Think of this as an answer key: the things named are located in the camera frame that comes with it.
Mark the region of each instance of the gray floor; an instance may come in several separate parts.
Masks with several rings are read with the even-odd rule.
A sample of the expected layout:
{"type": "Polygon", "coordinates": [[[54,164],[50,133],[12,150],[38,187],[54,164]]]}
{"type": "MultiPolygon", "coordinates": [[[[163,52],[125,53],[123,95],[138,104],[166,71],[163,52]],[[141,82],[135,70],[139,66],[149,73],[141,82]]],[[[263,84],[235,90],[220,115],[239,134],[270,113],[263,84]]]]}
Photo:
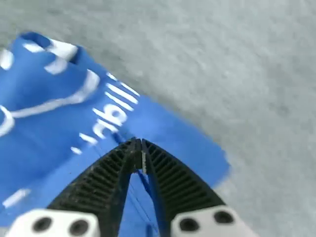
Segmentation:
{"type": "Polygon", "coordinates": [[[83,45],[227,151],[217,191],[261,237],[312,237],[315,13],[312,0],[0,0],[0,47],[23,30],[83,45]]]}

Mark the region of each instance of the blue fabric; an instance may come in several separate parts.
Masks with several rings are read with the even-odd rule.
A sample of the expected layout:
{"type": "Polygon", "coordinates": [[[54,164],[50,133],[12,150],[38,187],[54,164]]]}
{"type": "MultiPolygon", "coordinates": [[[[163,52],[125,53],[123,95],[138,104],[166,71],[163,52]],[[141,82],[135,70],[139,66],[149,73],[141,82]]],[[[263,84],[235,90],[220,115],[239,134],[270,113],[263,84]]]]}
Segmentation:
{"type": "MultiPolygon", "coordinates": [[[[157,144],[210,186],[227,173],[224,152],[194,126],[118,81],[82,47],[77,47],[63,68],[63,59],[49,50],[53,46],[44,36],[25,33],[8,49],[12,53],[6,55],[6,59],[11,57],[9,64],[0,61],[4,65],[0,67],[0,131],[6,121],[9,127],[0,133],[0,226],[10,225],[32,208],[48,206],[81,172],[116,147],[119,139],[135,136],[157,144]],[[48,65],[62,70],[51,73],[48,65]],[[80,91],[88,80],[88,69],[99,81],[81,99],[93,87],[80,91]],[[29,108],[40,111],[38,105],[49,109],[29,112],[29,108]],[[5,202],[20,189],[27,190],[25,197],[14,204],[5,202]]],[[[151,233],[148,226],[154,236],[158,234],[152,201],[139,176],[133,174],[119,235],[145,236],[151,233]]]]}

